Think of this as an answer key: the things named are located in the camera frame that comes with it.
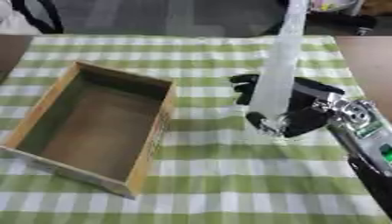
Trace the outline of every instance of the wooden box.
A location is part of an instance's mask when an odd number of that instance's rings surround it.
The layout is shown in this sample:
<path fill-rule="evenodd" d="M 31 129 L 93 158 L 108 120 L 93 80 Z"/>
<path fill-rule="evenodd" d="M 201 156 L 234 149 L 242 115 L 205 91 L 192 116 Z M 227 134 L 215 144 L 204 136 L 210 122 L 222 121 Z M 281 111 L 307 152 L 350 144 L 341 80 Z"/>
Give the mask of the wooden box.
<path fill-rule="evenodd" d="M 132 198 L 141 191 L 174 98 L 170 81 L 76 62 L 3 149 Z"/>

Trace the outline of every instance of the robotic arm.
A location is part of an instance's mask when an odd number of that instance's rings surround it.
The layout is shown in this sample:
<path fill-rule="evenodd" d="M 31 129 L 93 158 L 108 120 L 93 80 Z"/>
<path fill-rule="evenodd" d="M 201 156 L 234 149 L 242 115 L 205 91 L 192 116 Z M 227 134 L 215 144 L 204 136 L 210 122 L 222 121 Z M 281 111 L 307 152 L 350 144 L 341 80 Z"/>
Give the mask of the robotic arm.
<path fill-rule="evenodd" d="M 258 81 L 257 74 L 230 78 L 241 93 L 237 104 L 248 105 Z M 295 78 L 283 136 L 296 137 L 321 127 L 333 134 L 348 154 L 347 162 L 364 186 L 392 220 L 392 128 L 371 101 L 349 101 L 339 88 L 314 80 Z M 246 114 L 257 129 L 264 129 L 263 115 Z"/>

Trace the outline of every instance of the gray carpet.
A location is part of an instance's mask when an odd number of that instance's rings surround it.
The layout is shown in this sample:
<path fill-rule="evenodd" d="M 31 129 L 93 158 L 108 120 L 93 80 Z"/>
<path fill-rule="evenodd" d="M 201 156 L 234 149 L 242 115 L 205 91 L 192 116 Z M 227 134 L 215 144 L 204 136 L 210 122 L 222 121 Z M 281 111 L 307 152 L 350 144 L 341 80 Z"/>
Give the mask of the gray carpet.
<path fill-rule="evenodd" d="M 36 0 L 33 14 L 47 20 Z M 276 0 L 53 0 L 67 33 L 252 37 L 284 16 Z M 351 35 L 337 25 L 310 24 L 307 34 Z M 381 17 L 371 35 L 392 35 Z"/>

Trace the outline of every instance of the green checkered tablecloth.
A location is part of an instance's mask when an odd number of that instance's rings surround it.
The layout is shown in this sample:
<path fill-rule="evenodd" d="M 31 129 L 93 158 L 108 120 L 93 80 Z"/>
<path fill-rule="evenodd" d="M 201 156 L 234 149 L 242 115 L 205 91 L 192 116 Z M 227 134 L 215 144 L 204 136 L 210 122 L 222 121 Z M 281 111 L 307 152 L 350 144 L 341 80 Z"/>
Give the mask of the green checkered tablecloth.
<path fill-rule="evenodd" d="M 35 170 L 2 153 L 0 223 L 389 223 L 325 129 L 289 140 L 249 141 L 245 108 L 234 105 L 228 77 L 260 72 L 272 41 L 35 38 L 0 87 L 2 139 L 74 60 L 171 77 L 178 101 L 136 200 Z M 297 76 L 363 96 L 333 38 L 305 38 L 302 50 Z"/>

